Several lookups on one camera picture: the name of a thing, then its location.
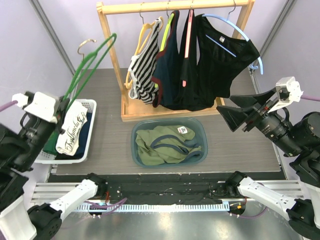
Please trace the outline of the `green tank top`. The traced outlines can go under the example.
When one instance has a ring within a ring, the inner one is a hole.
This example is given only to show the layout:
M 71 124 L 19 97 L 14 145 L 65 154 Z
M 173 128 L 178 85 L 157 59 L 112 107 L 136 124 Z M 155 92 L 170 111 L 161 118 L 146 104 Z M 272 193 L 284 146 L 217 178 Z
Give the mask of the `green tank top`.
M 135 143 L 139 158 L 146 166 L 180 164 L 202 153 L 196 133 L 184 125 L 137 130 Z

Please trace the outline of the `green hanger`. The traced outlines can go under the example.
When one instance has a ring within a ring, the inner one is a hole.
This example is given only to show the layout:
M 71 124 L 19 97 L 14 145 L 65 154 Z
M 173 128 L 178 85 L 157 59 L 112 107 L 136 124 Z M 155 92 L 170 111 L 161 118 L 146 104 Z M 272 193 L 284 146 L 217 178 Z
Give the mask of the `green hanger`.
M 67 111 L 77 99 L 116 40 L 117 34 L 112 33 L 95 51 L 90 52 L 84 57 L 72 77 L 68 90 L 62 98 L 62 110 Z

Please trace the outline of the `striped tank top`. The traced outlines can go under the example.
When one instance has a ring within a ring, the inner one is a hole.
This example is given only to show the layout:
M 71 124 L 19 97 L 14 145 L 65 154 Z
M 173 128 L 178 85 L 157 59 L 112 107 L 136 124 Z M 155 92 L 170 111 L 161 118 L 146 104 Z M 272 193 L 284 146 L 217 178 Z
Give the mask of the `striped tank top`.
M 156 69 L 156 56 L 159 53 L 159 33 L 163 26 L 163 18 L 158 17 L 150 32 L 142 51 L 131 57 L 128 73 L 132 85 L 128 96 L 131 99 L 141 100 L 144 104 L 152 104 L 158 94 L 159 88 L 151 80 Z

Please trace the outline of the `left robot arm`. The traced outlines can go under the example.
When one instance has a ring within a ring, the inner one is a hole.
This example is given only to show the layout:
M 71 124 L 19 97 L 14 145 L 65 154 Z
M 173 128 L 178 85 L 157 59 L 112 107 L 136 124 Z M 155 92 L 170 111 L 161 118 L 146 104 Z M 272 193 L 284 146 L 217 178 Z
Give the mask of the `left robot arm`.
M 20 121 L 19 133 L 0 127 L 0 231 L 7 240 L 50 240 L 77 206 L 90 198 L 102 199 L 108 185 L 90 173 L 59 199 L 26 209 L 23 186 L 28 177 L 23 173 L 32 171 L 51 134 L 62 132 L 64 119 L 58 115 L 57 122 L 48 122 L 30 113 L 24 117 L 29 120 Z

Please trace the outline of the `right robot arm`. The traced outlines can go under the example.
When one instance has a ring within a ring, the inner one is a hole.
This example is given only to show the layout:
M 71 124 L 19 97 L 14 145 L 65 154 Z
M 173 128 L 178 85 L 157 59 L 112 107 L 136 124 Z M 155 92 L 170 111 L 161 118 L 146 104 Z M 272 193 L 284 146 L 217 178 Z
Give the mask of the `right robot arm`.
M 280 103 L 289 99 L 288 90 L 275 88 L 253 95 L 232 95 L 236 107 L 221 105 L 216 109 L 232 132 L 244 125 L 243 132 L 257 128 L 275 144 L 285 157 L 294 157 L 289 165 L 308 189 L 310 198 L 292 198 L 280 194 L 235 171 L 226 181 L 226 193 L 233 198 L 248 197 L 280 214 L 301 236 L 320 238 L 320 113 L 306 114 L 299 122 L 290 122 L 289 110 L 282 107 L 285 116 L 277 113 Z

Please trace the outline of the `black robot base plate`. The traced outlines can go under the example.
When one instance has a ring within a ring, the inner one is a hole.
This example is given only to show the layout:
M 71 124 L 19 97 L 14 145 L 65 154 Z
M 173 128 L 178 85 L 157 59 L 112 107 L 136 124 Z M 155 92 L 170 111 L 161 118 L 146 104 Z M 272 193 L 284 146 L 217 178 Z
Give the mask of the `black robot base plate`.
M 133 205 L 215 204 L 240 198 L 236 188 L 243 173 L 153 173 L 51 175 L 50 183 L 74 183 L 85 178 L 97 181 L 92 200 L 116 203 L 126 199 Z

